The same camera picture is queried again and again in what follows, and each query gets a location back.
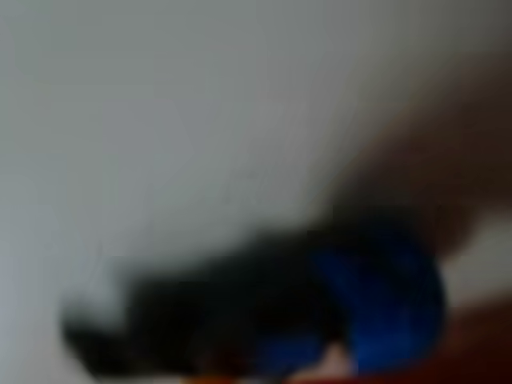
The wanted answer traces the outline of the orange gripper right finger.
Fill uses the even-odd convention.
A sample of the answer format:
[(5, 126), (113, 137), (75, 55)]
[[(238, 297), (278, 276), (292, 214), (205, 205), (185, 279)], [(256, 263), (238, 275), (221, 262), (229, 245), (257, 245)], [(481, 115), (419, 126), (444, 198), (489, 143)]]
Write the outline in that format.
[(451, 317), (437, 352), (410, 368), (357, 376), (341, 349), (277, 383), (510, 383), (511, 304), (463, 308)]

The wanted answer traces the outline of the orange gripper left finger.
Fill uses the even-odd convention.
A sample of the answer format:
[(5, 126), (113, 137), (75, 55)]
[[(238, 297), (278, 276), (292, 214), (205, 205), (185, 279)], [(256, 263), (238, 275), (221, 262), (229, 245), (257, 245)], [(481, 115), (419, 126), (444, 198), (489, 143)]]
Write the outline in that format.
[(397, 216), (438, 258), (481, 217), (511, 213), (511, 55), (464, 54), (453, 75), (424, 90), (318, 198), (329, 228)]

